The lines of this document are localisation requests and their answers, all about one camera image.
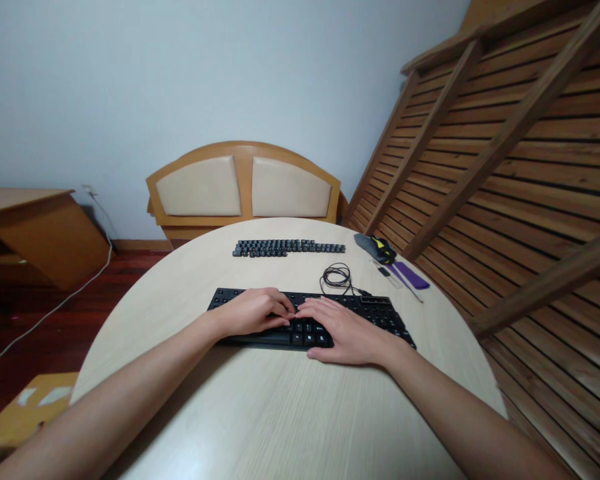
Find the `wrist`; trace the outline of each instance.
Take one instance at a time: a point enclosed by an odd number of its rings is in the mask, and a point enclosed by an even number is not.
[[[417,352],[407,342],[392,335],[390,340],[378,350],[374,363],[391,373],[408,362],[413,355],[417,355]]]
[[[190,324],[190,327],[201,329],[212,344],[229,335],[228,332],[225,331],[222,320],[210,311],[204,312],[196,318],[196,320]]]

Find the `white power cord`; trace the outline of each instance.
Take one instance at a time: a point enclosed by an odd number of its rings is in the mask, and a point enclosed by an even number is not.
[[[96,205],[98,205],[98,207],[100,207],[100,210],[102,210],[102,212],[107,216],[109,223],[111,224],[111,227],[113,228],[113,222],[111,221],[111,218],[109,216],[109,214],[107,213],[107,211],[102,207],[102,205],[100,205],[100,202],[98,202],[98,200],[96,200],[94,198],[94,196],[92,194],[89,194],[91,196],[91,199],[95,202]],[[82,292],[82,290],[85,289],[85,287],[90,284],[92,281],[96,280],[96,278],[98,278],[100,276],[100,274],[102,272],[104,272],[105,268],[107,268],[109,266],[109,263],[111,262],[111,252],[113,251],[113,245],[111,244],[111,239],[109,238],[109,234],[105,231],[105,236],[107,238],[107,242],[109,243],[109,254],[107,256],[107,262],[105,264],[104,267],[102,267],[100,269],[100,271],[98,273],[96,273],[88,282],[86,282],[82,287],[80,287],[78,290],[76,290],[75,292],[73,292],[72,294],[70,294],[70,296],[68,296],[67,298],[65,298],[64,300],[62,300],[62,302],[60,302],[60,305],[58,305],[56,308],[54,308],[53,310],[51,310],[48,314],[46,314],[44,317],[42,317],[40,320],[38,320],[38,322],[32,326],[29,330],[27,330],[26,332],[24,332],[22,335],[20,335],[18,338],[16,338],[14,341],[12,341],[10,344],[7,345],[7,347],[2,350],[2,352],[0,352],[0,358],[6,353],[8,352],[8,350],[14,346],[14,344],[18,341],[23,339],[24,337],[26,337],[28,334],[30,334],[32,331],[34,331],[38,325],[40,325],[42,322],[44,322],[44,320],[46,320],[46,318],[48,318],[48,316],[50,316],[52,313],[55,313],[56,311],[58,311],[66,302],[68,302],[72,297],[74,297],[75,295],[77,295],[78,293]]]

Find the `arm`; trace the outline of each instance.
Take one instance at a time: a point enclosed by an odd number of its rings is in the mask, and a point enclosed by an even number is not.
[[[278,315],[266,318],[273,312]],[[247,290],[202,314],[82,397],[0,464],[0,479],[99,478],[221,338],[288,325],[276,289]]]
[[[296,318],[313,317],[334,342],[332,349],[312,348],[309,358],[384,367],[469,478],[569,478],[562,466],[404,340],[324,297],[307,299],[299,310]]]

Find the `light wood table top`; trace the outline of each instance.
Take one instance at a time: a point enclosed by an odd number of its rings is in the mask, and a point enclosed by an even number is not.
[[[180,247],[142,276],[111,312],[89,350],[72,402],[204,312],[216,288],[319,293],[324,269],[342,261],[351,268],[354,286],[391,298],[420,354],[506,416],[482,350],[442,292],[432,284],[421,291],[420,304],[407,289],[392,287],[355,244],[354,233],[321,221],[261,219],[214,230]],[[231,256],[238,240],[250,239],[343,243],[347,252]],[[463,478],[386,372],[323,365],[305,352],[234,347],[214,347],[203,358],[110,475]]]
[[[0,212],[40,200],[68,195],[75,190],[0,188]]]

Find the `baseboard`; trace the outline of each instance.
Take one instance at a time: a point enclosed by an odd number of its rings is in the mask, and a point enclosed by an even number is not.
[[[116,250],[171,250],[169,240],[111,240]]]

